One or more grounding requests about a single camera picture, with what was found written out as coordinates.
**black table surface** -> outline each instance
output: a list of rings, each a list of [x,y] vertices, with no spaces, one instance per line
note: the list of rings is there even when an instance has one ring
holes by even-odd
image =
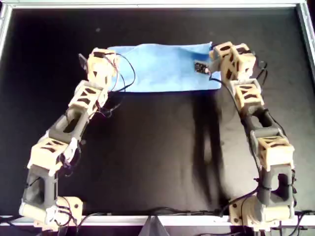
[[[0,64],[0,215],[18,213],[31,147],[86,78],[77,54],[141,43],[247,43],[268,62],[264,101],[295,147],[298,209],[314,209],[315,96],[294,9],[14,10]],[[89,124],[82,160],[59,181],[91,211],[215,209],[256,187],[224,90],[129,93]]]

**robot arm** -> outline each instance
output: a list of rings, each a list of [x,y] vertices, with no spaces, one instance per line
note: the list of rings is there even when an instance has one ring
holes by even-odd
[[[211,65],[198,62],[195,69],[206,74],[220,71],[222,81],[232,93],[252,155],[261,165],[256,195],[237,198],[230,205],[231,222],[257,231],[269,230],[280,220],[294,216],[294,147],[264,107],[257,79],[250,78],[256,57],[248,46],[226,42],[214,47],[210,57],[214,60]],[[82,201],[58,196],[58,172],[61,167],[70,167],[76,151],[80,151],[79,142],[86,126],[108,98],[117,63],[114,51],[95,48],[85,63],[88,81],[79,83],[66,113],[31,149],[19,212],[34,219],[37,227],[57,230],[59,226],[75,226],[81,221]],[[260,127],[255,126],[253,117],[258,118]],[[279,187],[273,191],[274,178],[278,178]]]
[[[294,217],[294,147],[265,108],[259,82],[250,78],[256,57],[248,46],[226,42],[214,47],[210,57],[214,65],[219,65],[221,79],[232,92],[250,150],[261,165],[257,194],[230,205],[231,222],[269,231],[280,220]],[[258,118],[261,126],[255,125],[253,117]],[[276,190],[271,185],[274,178],[279,183]]]
[[[87,125],[107,101],[117,62],[114,51],[95,48],[86,62],[88,81],[79,83],[65,114],[31,148],[19,213],[34,219],[36,227],[58,229],[81,221],[82,201],[58,196],[58,172],[61,167],[71,168],[76,151],[81,151],[79,142]]]

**blue cloth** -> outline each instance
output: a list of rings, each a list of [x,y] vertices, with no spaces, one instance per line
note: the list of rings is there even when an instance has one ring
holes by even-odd
[[[197,45],[141,44],[138,46],[116,46],[108,49],[124,55],[136,72],[134,84],[128,92],[168,92],[219,89],[221,84],[209,82],[209,76],[194,70],[194,61],[210,62],[211,43]],[[133,80],[133,72],[128,62],[121,58],[119,71],[126,85]],[[221,79],[215,72],[213,78]],[[123,80],[118,79],[114,90],[123,88]]]

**dark gray link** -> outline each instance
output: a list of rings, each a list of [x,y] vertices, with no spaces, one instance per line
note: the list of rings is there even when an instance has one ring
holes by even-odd
[[[279,186],[272,191],[272,180],[278,178]],[[290,165],[274,165],[270,171],[261,170],[257,198],[267,207],[289,206],[293,201],[292,169]]]
[[[55,205],[58,196],[58,177],[48,175],[49,170],[32,165],[29,169],[27,185],[22,201],[46,210]]]
[[[69,144],[72,138],[80,141],[90,119],[87,109],[71,106],[49,129],[49,138]]]
[[[242,125],[249,138],[249,143],[256,155],[259,155],[257,138],[283,135],[264,106],[247,104],[241,110],[241,117]],[[254,117],[258,118],[261,126],[255,125],[253,120]]]

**metal frame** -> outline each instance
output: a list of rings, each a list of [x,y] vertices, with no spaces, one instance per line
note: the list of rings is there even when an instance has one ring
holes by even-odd
[[[208,215],[161,215],[158,216],[163,226],[233,226],[229,222],[229,216],[208,216]],[[148,216],[91,216],[87,218],[83,226],[143,226]],[[295,226],[297,224],[297,216],[292,220],[282,221],[282,226]],[[33,226],[33,220],[30,218],[20,218],[12,221],[17,226]],[[315,226],[315,215],[306,215],[302,218],[300,226]]]
[[[11,14],[14,9],[67,9],[67,8],[296,8],[310,66],[315,78],[315,35],[305,0],[2,0],[0,13],[0,60],[5,46]],[[90,226],[143,226],[147,216],[91,216],[83,225]],[[165,226],[232,226],[228,216],[159,216]],[[29,218],[13,221],[19,226],[33,225]],[[294,226],[297,217],[283,221],[283,226]],[[305,216],[301,226],[315,226],[315,216]]]

